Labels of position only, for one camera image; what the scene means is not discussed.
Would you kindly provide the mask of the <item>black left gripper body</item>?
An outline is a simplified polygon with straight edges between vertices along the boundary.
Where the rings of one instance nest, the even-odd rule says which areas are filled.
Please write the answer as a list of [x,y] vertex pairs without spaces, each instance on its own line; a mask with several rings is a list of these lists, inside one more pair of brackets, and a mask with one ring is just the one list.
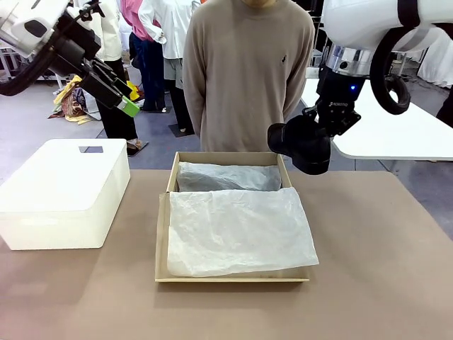
[[101,49],[101,39],[91,29],[84,28],[71,16],[61,16],[56,24],[55,35],[59,34],[53,49],[55,59],[49,70],[59,76],[87,73],[87,62],[96,58]]

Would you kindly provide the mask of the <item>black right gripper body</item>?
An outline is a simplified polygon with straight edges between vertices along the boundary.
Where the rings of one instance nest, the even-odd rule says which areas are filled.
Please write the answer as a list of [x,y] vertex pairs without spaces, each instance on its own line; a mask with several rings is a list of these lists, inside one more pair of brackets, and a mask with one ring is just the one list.
[[319,118],[322,121],[359,121],[355,102],[365,84],[365,78],[335,73],[321,68],[316,89]]

